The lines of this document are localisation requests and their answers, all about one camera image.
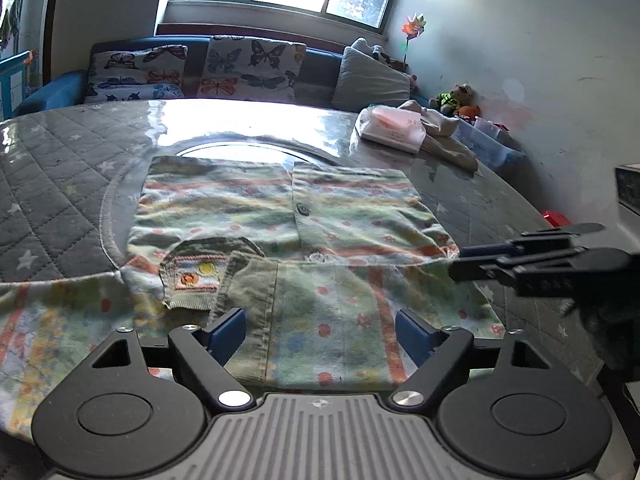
butterfly cushion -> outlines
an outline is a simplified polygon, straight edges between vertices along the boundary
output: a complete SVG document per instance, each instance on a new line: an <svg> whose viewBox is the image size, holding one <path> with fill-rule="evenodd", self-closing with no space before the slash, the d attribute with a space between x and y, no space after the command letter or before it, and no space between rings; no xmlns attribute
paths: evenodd
<svg viewBox="0 0 640 480"><path fill-rule="evenodd" d="M169 83L156 84L99 84L87 85L85 103L103 103L107 101L139 101L148 99L179 99L184 97L179 86Z"/></svg>
<svg viewBox="0 0 640 480"><path fill-rule="evenodd" d="M141 99L167 99L183 97L180 91L182 76L184 74L184 62L187 59L187 47L185 45L169 44L135 50L132 52L98 52L92 56L89 67L87 92L85 103L102 102L106 99L104 91L117 88L118 95L123 94L123 87L132 85L145 85L148 89L142 91ZM158 94L158 89L153 86L163 85L176 88L176 92L165 92L165 96Z"/></svg>
<svg viewBox="0 0 640 480"><path fill-rule="evenodd" d="M214 36L197 97L291 103L306 45Z"/></svg>

plastic bag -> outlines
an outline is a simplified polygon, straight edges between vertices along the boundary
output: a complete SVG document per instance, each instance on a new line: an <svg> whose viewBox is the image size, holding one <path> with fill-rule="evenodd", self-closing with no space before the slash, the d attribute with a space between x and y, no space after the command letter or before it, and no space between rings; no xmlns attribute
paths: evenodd
<svg viewBox="0 0 640 480"><path fill-rule="evenodd" d="M420 151L426 135L418 112L383 105L370 106L361 111L355 128L363 139L409 153Z"/></svg>

shirt button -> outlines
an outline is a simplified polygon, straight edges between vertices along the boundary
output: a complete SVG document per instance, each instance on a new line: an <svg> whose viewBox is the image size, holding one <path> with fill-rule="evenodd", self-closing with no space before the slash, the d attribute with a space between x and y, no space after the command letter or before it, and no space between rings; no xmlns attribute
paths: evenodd
<svg viewBox="0 0 640 480"><path fill-rule="evenodd" d="M306 205L298 203L298 205L296 206L298 208L298 212L302 215L302 216L309 216L309 213L311 213L311 209L309 209Z"/></svg>
<svg viewBox="0 0 640 480"><path fill-rule="evenodd" d="M309 255L309 261L315 264L324 264L324 255L321 253L311 253Z"/></svg>

ribbed gray plate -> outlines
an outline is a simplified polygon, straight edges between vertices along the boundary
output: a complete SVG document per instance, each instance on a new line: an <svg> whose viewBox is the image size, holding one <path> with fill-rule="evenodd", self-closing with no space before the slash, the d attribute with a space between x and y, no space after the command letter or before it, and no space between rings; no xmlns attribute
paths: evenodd
<svg viewBox="0 0 640 480"><path fill-rule="evenodd" d="M221 416L194 453L149 478L495 480L457 462L422 418L390 412L374 396L284 394Z"/></svg>

window frame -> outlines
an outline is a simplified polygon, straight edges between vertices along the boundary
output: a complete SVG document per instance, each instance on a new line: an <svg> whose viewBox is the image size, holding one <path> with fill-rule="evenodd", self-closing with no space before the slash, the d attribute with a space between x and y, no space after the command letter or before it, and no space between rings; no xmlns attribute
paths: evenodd
<svg viewBox="0 0 640 480"><path fill-rule="evenodd" d="M189 0L170 0L170 1L189 1ZM382 13L382 19L380 20L379 27L373 27L372 25L367 25L367 23L357 22L356 20L350 20L349 18L345 18L343 16L337 16L336 14L331 14L326 12L326 9L329 5L329 0L324 0L324 4L322 4L322 9L320 12L315 12L314 10L306 10L300 9L299 7L291 7L285 6L281 4L271 4L269 2L259 2L256 0L191 0L191 1L204 1L204 2L226 2L233 4L245 4L245 5L254 5L260 7L271 7L272 9L282 9L282 10L291 10L292 12L300 12L302 14L308 14L309 16L316 16L318 18L325 18L327 20L331 20L332 22L345 23L347 25L351 25L352 27L362 28L368 32L374 32L377 34L383 34L386 28L386 24L388 23L391 9L393 7L393 3L395 0L387 0L385 10Z"/></svg>

